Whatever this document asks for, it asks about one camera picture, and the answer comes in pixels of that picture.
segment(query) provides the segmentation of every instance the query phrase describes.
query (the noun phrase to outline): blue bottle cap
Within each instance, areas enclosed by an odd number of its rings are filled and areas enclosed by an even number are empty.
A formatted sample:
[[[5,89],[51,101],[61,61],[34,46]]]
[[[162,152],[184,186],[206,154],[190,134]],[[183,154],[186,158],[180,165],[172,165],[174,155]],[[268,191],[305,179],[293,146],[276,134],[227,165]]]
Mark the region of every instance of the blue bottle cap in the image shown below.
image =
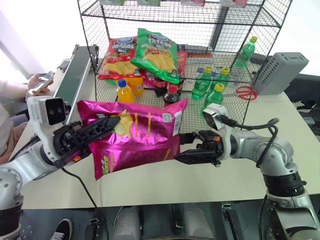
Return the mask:
[[[127,86],[126,81],[125,81],[124,79],[120,79],[120,80],[118,81],[118,86],[119,86],[120,88],[124,88],[125,86]]]

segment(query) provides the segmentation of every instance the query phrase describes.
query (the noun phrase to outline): wire mesh shelf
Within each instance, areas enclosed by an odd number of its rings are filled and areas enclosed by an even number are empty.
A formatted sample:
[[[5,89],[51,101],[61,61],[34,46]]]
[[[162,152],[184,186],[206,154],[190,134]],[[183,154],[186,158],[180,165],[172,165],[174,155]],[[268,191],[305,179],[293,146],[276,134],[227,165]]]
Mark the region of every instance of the wire mesh shelf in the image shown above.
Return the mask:
[[[198,68],[207,66],[216,73],[222,67],[231,69],[222,104],[231,118],[244,122],[250,101],[234,94],[238,87],[254,84],[267,62],[291,2],[248,0],[245,7],[234,8],[222,7],[218,0],[206,1],[204,7],[181,5],[179,0],[161,1],[160,6],[142,6],[136,0],[126,0],[123,6],[101,5],[99,0],[78,0],[78,7],[87,45],[99,46],[96,74],[99,74],[107,53],[109,39],[136,36],[138,28],[161,33],[179,45],[188,45],[191,52],[194,47],[203,55],[189,55],[184,69],[186,81],[181,98],[189,98],[189,103],[181,132],[187,133],[208,129],[200,114],[203,102],[190,97]],[[254,53],[259,61],[251,59],[244,68],[236,67],[236,59],[252,36],[257,37]],[[96,79],[95,87],[97,101],[116,100],[115,85]],[[137,97],[135,103],[163,106],[162,98],[157,98],[150,89]]]

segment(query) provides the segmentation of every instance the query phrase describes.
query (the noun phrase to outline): smartphone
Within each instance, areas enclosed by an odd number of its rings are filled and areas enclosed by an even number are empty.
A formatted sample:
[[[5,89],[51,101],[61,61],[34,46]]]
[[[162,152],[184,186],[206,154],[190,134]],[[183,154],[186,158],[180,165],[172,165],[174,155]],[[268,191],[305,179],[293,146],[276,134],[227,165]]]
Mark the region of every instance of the smartphone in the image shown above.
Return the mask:
[[[39,77],[39,82],[29,90],[32,94],[33,91],[39,92],[41,88],[46,88],[54,80],[54,72],[49,71],[46,75]]]

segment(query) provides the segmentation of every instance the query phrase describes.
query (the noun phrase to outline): sneaker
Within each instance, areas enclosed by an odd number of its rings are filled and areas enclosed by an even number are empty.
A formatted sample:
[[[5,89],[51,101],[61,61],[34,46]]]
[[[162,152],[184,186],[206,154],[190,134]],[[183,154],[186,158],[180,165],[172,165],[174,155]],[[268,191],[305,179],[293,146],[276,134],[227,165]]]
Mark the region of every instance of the sneaker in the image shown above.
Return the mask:
[[[72,236],[72,222],[70,219],[63,219],[56,227],[50,240],[70,240]]]
[[[316,102],[313,100],[294,101],[292,104],[301,113],[308,113],[316,106]]]

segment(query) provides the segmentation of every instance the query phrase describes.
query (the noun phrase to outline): pink chip bag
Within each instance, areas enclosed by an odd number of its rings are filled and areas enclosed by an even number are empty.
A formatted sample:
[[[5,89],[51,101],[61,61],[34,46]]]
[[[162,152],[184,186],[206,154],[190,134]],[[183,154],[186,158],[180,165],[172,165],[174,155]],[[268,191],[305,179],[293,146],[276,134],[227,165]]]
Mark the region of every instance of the pink chip bag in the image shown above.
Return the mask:
[[[98,118],[119,116],[113,133],[89,145],[94,175],[173,159],[180,153],[179,130],[185,98],[164,108],[121,102],[81,100],[77,103],[83,125]]]

